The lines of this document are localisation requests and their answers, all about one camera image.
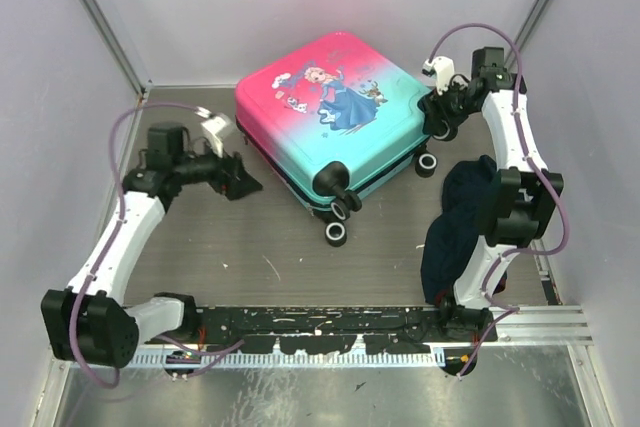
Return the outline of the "pink teal suitcase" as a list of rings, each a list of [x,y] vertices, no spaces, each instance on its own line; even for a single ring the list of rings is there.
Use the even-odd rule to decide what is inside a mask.
[[[420,100],[429,87],[349,32],[332,32],[241,79],[236,123],[299,202],[347,241],[363,199],[407,166],[428,178]]]

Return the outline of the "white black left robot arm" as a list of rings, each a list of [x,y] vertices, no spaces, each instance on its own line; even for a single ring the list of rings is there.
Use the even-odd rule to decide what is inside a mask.
[[[145,244],[183,187],[205,183],[230,201],[262,188],[241,155],[224,149],[234,130],[227,116],[206,119],[201,128],[201,153],[188,148],[189,132],[180,123],[148,129],[140,163],[120,178],[121,196],[86,263],[64,289],[44,295],[41,313],[57,359],[123,368],[139,345],[163,334],[178,343],[199,334],[191,295],[162,292],[133,307],[123,299]]]

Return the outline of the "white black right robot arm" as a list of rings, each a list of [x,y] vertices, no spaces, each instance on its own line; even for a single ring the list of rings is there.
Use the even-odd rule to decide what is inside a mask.
[[[455,83],[458,74],[448,57],[431,55],[422,71],[435,79],[433,91],[420,102],[425,127],[435,139],[452,139],[475,113],[486,121],[492,139],[496,172],[474,219],[478,239],[462,275],[437,304],[444,337],[459,341],[470,333],[479,338],[495,325],[490,310],[512,261],[532,251],[554,213],[567,216],[560,200],[564,179],[549,170],[537,149],[523,73],[506,67],[502,48],[474,51],[471,76],[463,84]]]

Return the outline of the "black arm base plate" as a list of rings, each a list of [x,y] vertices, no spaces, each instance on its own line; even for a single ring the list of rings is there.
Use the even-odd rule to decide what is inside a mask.
[[[368,355],[427,353],[431,343],[475,344],[498,339],[487,310],[429,307],[215,307],[196,312],[187,334],[169,333],[182,344],[213,348],[240,341],[247,354],[344,354],[358,340]]]

